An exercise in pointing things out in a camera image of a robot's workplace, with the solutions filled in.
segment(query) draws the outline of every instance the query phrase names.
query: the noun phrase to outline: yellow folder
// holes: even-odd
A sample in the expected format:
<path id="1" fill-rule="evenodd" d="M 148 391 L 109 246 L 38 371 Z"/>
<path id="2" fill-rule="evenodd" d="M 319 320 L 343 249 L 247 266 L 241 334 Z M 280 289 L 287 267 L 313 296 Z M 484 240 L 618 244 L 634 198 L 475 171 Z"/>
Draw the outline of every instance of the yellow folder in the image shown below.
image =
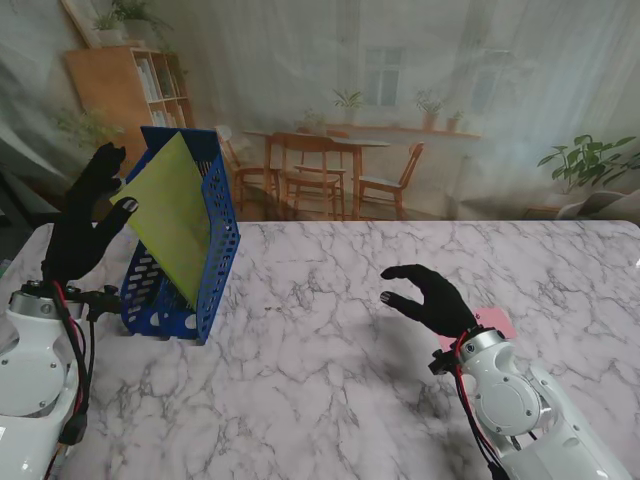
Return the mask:
<path id="1" fill-rule="evenodd" d="M 111 203 L 123 197 L 138 201 L 129 225 L 194 308 L 209 249 L 201 185 L 202 176 L 178 132 L 111 198 Z"/>

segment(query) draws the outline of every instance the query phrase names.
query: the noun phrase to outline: wooden bookshelf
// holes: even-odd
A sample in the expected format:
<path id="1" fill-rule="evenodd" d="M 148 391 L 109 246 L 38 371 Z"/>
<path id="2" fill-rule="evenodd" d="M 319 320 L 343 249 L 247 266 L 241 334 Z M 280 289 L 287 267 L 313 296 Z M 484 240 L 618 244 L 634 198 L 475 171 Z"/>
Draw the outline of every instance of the wooden bookshelf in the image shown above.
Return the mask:
<path id="1" fill-rule="evenodd" d="M 195 127 L 177 55 L 122 46 L 73 50 L 65 59 L 83 107 L 124 129 L 123 174 L 146 150 L 141 126 Z"/>

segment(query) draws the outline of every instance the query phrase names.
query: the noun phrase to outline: black glove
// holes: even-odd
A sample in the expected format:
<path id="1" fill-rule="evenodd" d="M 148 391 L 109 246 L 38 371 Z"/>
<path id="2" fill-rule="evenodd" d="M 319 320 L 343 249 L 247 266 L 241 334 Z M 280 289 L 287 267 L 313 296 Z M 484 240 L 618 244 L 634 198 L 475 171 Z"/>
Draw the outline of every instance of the black glove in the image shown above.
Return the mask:
<path id="1" fill-rule="evenodd" d="M 91 213 L 98 199 L 120 186 L 120 180 L 113 176 L 120 170 L 125 155 L 124 147 L 115 148 L 113 143 L 101 146 L 67 192 L 65 209 L 55 222 L 42 262 L 45 282 L 56 280 L 64 287 L 69 280 L 89 273 L 103 257 L 113 237 L 137 210 L 135 199 L 123 198 L 95 228 L 91 223 Z"/>
<path id="2" fill-rule="evenodd" d="M 393 292 L 382 292 L 380 300 L 438 335 L 458 338 L 478 324 L 458 289 L 438 272 L 422 265 L 400 265 L 387 268 L 381 277 L 406 278 L 420 289 L 423 305 Z"/>

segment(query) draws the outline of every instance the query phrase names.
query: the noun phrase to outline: pink paper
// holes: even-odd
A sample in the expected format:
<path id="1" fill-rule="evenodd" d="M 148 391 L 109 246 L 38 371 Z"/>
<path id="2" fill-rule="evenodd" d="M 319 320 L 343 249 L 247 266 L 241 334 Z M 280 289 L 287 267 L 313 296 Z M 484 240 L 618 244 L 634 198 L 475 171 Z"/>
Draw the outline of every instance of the pink paper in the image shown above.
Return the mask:
<path id="1" fill-rule="evenodd" d="M 475 316 L 480 325 L 500 330 L 507 338 L 516 337 L 516 329 L 513 328 L 511 320 L 509 320 L 509 317 L 507 317 L 507 314 L 504 313 L 501 308 L 479 308 L 475 311 Z M 440 342 L 442 350 L 446 352 L 455 340 L 438 335 L 438 341 Z"/>

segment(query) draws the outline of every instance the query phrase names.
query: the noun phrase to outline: perforated blue holder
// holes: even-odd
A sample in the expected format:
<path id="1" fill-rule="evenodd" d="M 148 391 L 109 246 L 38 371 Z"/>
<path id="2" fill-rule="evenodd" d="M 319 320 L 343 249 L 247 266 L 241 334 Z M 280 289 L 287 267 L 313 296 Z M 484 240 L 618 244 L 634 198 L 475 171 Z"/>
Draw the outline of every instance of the perforated blue holder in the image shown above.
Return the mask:
<path id="1" fill-rule="evenodd" d="M 195 310 L 139 242 L 122 284 L 122 321 L 131 333 L 198 340 L 204 344 L 240 242 L 218 137 L 212 130 L 162 127 L 141 127 L 141 130 L 147 151 L 127 177 L 127 182 L 153 160 L 165 143 L 181 132 L 202 175 L 202 195 L 209 216 L 211 242 Z"/>

